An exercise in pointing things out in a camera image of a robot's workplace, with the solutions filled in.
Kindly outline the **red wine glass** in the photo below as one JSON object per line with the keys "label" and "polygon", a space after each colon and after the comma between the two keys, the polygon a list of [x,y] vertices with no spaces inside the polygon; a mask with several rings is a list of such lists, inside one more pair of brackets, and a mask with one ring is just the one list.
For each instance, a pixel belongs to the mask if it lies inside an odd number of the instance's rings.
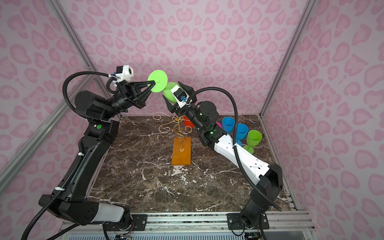
{"label": "red wine glass", "polygon": [[184,116],[184,125],[189,128],[194,127],[194,124],[187,118],[187,116]]}

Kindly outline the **green wine glass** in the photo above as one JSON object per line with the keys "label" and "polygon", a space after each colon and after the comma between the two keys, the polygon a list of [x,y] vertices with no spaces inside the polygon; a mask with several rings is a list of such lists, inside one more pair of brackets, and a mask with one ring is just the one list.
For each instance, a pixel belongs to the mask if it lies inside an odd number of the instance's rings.
{"label": "green wine glass", "polygon": [[247,144],[243,148],[250,154],[254,153],[254,147],[256,147],[262,140],[263,135],[257,130],[250,130],[247,135]]}
{"label": "green wine glass", "polygon": [[154,81],[156,85],[151,89],[154,93],[160,93],[162,92],[164,97],[168,99],[172,103],[176,103],[176,98],[171,92],[171,89],[175,86],[178,86],[177,83],[169,82],[168,81],[168,75],[162,71],[162,70],[155,70],[153,71],[149,77],[148,81]]}

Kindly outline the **blue front wine glass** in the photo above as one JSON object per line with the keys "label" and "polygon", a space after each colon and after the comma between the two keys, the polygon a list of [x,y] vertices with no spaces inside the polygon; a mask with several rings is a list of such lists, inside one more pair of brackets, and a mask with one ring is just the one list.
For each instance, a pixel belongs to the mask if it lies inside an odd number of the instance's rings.
{"label": "blue front wine glass", "polygon": [[236,135],[236,143],[242,146],[242,140],[247,137],[249,132],[249,128],[245,124],[238,124],[237,135]]}

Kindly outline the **blue wine glass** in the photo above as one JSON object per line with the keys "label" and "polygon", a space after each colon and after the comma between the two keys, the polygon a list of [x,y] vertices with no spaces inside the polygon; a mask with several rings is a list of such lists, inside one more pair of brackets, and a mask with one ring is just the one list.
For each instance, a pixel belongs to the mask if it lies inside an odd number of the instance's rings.
{"label": "blue wine glass", "polygon": [[247,137],[249,132],[249,128],[245,124],[238,124],[237,135],[236,135],[236,143],[242,146],[242,140]]}
{"label": "blue wine glass", "polygon": [[235,120],[231,117],[225,117],[222,119],[222,128],[227,133],[230,133],[235,127]]}

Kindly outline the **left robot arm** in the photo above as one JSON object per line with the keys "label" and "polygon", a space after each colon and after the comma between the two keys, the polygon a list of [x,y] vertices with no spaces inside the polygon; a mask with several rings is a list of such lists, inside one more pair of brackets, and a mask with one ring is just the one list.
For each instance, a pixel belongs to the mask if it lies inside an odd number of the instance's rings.
{"label": "left robot arm", "polygon": [[75,112],[89,123],[78,143],[79,152],[58,188],[51,195],[43,195],[39,205],[57,218],[85,226],[91,223],[110,222],[127,228],[131,219],[129,210],[121,206],[101,204],[88,200],[91,184],[96,177],[103,157],[116,139],[119,122],[113,117],[128,108],[145,107],[145,102],[156,83],[127,82],[117,84],[119,92],[105,99],[90,91],[81,91],[75,97]]}

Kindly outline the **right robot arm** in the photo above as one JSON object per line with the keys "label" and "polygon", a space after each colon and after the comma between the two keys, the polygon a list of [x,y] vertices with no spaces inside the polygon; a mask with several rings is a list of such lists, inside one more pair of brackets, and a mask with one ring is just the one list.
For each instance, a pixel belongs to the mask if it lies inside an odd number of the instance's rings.
{"label": "right robot arm", "polygon": [[219,113],[216,105],[209,101],[198,102],[197,95],[216,91],[225,94],[231,101],[234,111],[237,105],[233,96],[218,87],[206,87],[195,91],[192,87],[177,83],[171,87],[172,103],[165,98],[167,108],[179,117],[187,117],[199,132],[203,146],[209,147],[236,165],[253,190],[250,200],[240,212],[240,222],[246,229],[259,228],[267,223],[266,212],[270,207],[281,211],[275,202],[283,189],[283,171],[278,164],[264,162],[236,142],[238,115],[235,114],[235,126],[232,134],[227,133],[217,124]]}

